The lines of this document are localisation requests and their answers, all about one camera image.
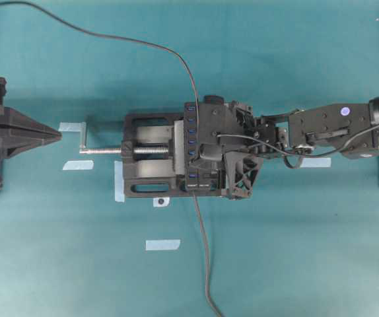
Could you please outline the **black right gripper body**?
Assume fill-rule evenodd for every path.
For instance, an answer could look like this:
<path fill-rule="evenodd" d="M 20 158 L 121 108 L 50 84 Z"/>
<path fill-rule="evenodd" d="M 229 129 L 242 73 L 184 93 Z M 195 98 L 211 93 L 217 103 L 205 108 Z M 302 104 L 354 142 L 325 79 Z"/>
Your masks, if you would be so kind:
<path fill-rule="evenodd" d="M 197 123 L 198 185 L 212 187 L 231 200 L 252 195 L 265 159 L 289 148 L 287 129 L 277 124 L 284 115 L 255 117 L 252 108 L 236 101 L 201 103 Z"/>

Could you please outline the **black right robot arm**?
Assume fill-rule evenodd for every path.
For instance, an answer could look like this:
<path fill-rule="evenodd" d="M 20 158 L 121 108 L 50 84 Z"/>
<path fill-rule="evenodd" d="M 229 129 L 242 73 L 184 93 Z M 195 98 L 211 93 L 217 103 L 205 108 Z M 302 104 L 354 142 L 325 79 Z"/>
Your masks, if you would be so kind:
<path fill-rule="evenodd" d="M 317 158 L 319 147 L 325 156 L 379 157 L 379 97 L 257 117 L 248 106 L 206 96 L 186 119 L 189 184 L 202 186 L 203 174 L 217 172 L 218 187 L 231 199 L 251 195 L 266 159 L 281 158 L 297 169 Z"/>

